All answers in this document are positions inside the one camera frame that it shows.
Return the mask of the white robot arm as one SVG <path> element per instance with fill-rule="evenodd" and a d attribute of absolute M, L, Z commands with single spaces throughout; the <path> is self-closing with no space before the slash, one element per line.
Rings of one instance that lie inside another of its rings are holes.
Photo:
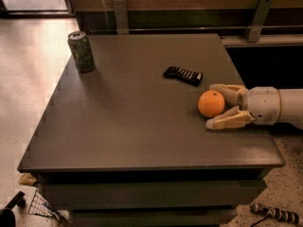
<path fill-rule="evenodd" d="M 303 89 L 277 89 L 242 85 L 211 84 L 221 93 L 230 109 L 208 119 L 209 130 L 237 129 L 248 124 L 289 123 L 303 129 Z"/>

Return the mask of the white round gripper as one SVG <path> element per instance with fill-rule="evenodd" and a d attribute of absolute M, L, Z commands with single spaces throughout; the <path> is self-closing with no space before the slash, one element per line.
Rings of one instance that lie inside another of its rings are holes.
<path fill-rule="evenodd" d="M 252 122 L 274 125 L 279 119 L 280 94 L 274 87 L 254 87 L 248 91 L 243 85 L 211 84 L 209 89 L 222 94 L 226 104 L 233 107 L 208 119 L 205 126 L 209 130 L 238 129 Z"/>

